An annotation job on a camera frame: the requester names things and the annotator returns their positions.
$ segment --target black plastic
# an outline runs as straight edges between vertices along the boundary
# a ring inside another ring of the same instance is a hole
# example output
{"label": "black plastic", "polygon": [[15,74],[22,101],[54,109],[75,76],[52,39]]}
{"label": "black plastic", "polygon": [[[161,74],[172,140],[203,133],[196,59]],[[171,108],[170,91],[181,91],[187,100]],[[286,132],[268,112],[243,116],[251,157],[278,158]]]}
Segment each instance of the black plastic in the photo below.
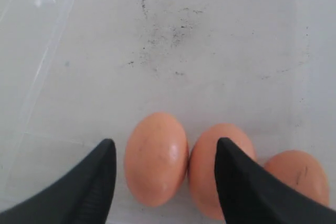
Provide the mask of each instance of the black plastic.
{"label": "black plastic", "polygon": [[1,224],[103,224],[116,177],[113,140],[103,140],[67,175],[0,214]]}
{"label": "black plastic", "polygon": [[217,143],[215,178],[227,224],[335,224],[336,212],[273,177],[229,138]]}

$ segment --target white surface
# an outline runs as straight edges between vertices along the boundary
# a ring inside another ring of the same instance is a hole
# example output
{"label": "white surface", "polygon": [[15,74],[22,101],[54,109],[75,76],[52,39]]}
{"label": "white surface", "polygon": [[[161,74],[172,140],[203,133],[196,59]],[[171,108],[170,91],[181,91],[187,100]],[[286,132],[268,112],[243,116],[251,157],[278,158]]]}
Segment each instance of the white surface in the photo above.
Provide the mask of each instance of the white surface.
{"label": "white surface", "polygon": [[336,208],[331,0],[73,1],[0,0],[0,208],[112,137],[110,222],[212,223],[186,185],[158,209],[128,192],[125,143],[153,111],[176,115],[191,146],[210,125],[232,122],[261,162],[289,148],[314,154]]}

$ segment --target eggshell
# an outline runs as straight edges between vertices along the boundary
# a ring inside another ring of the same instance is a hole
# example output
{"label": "eggshell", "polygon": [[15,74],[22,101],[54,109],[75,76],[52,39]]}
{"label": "eggshell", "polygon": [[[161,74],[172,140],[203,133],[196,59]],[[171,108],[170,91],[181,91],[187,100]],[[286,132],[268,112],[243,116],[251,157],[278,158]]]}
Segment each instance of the eggshell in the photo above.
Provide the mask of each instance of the eggshell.
{"label": "eggshell", "polygon": [[329,205],[327,175],[312,155],[302,151],[285,151],[272,157],[265,164],[265,170],[303,195]]}
{"label": "eggshell", "polygon": [[154,113],[131,134],[124,156],[124,172],[132,195],[146,206],[171,199],[184,180],[188,142],[182,125],[170,114]]}
{"label": "eggshell", "polygon": [[214,125],[197,140],[188,169],[189,188],[198,209],[204,215],[217,220],[224,220],[214,174],[217,142],[221,137],[229,137],[248,156],[256,159],[252,142],[233,124]]}

